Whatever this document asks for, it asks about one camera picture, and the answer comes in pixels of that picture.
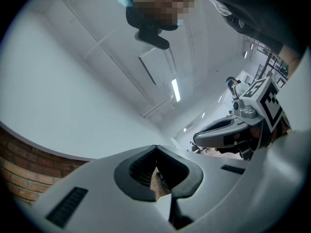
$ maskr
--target fluorescent light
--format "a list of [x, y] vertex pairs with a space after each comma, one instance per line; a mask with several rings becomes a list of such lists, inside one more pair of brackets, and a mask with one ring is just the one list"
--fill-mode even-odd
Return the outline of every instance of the fluorescent light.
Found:
[[178, 85], [177, 85], [177, 80], [176, 79], [172, 80], [172, 86], [173, 86], [173, 90], [174, 90], [174, 93], [175, 93], [176, 101], [179, 102], [180, 101], [180, 96], [179, 96], [179, 90], [178, 90]]

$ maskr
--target white wall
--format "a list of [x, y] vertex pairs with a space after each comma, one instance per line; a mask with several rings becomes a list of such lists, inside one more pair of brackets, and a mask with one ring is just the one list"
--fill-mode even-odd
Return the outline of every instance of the white wall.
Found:
[[217, 71], [209, 72], [207, 81], [195, 90], [191, 98], [186, 101], [181, 100], [178, 102], [175, 111], [166, 114], [160, 124], [162, 132], [169, 137], [175, 137], [181, 129], [185, 128], [199, 114], [203, 112], [211, 113], [218, 105], [219, 97], [228, 90], [225, 83], [226, 78], [228, 76], [238, 76], [246, 63], [247, 61], [243, 57], [236, 57], [223, 63], [216, 69]]
[[259, 65], [264, 66], [266, 64], [266, 61], [268, 59], [268, 56], [263, 54], [262, 52], [258, 51], [257, 49], [254, 50], [254, 54], [252, 57], [251, 62], [247, 62], [244, 66], [243, 70], [247, 72], [249, 75], [255, 77]]
[[50, 26], [26, 12], [7, 34], [0, 59], [0, 122], [60, 155], [100, 158], [167, 145], [160, 130], [69, 53]]
[[182, 150], [183, 147], [179, 144], [179, 142], [177, 142], [176, 138], [174, 137], [171, 137], [171, 141], [173, 142], [174, 146], [179, 149], [179, 150]]
[[194, 134], [203, 129], [208, 124], [212, 123], [213, 121], [229, 115], [229, 110], [230, 107], [228, 107], [225, 103], [221, 103], [213, 112], [211, 112], [210, 114], [205, 114], [204, 118], [200, 123], [196, 124], [189, 131], [181, 133], [176, 138], [177, 142], [184, 148], [184, 150], [189, 149], [189, 151], [191, 151], [192, 144], [190, 144], [190, 141], [193, 141]]

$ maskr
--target black vent grille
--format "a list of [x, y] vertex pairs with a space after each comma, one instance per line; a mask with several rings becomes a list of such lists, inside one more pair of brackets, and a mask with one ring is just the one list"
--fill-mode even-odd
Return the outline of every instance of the black vent grille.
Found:
[[130, 165], [131, 177], [143, 186], [149, 187], [156, 168], [155, 150], [150, 151]]
[[47, 215], [46, 219], [63, 228], [75, 212], [88, 190], [75, 187], [66, 197]]
[[186, 165], [162, 151], [157, 152], [157, 168], [165, 178], [169, 189], [180, 184], [189, 174]]

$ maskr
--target black opening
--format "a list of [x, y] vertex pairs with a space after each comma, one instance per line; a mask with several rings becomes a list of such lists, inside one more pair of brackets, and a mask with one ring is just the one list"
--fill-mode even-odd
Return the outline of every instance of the black opening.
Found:
[[213, 126], [211, 126], [210, 128], [206, 129], [205, 131], [211, 131], [211, 130], [216, 130], [216, 129], [219, 129], [219, 128], [223, 128], [223, 127], [226, 127], [226, 126], [229, 126], [231, 123], [231, 119], [230, 120], [223, 120], [223, 121], [220, 121], [216, 124], [214, 124]]
[[233, 173], [238, 173], [241, 175], [245, 172], [244, 168], [239, 168], [239, 167], [229, 166], [229, 165], [224, 165], [221, 167], [221, 169], [229, 171], [229, 172], [233, 172]]
[[202, 169], [161, 146], [151, 146], [123, 162], [115, 169], [117, 186], [129, 197], [139, 201], [156, 201], [155, 193], [150, 190], [151, 178], [158, 168], [168, 189], [172, 191], [169, 222], [180, 229], [192, 220], [182, 215], [177, 199], [192, 196], [203, 180]]

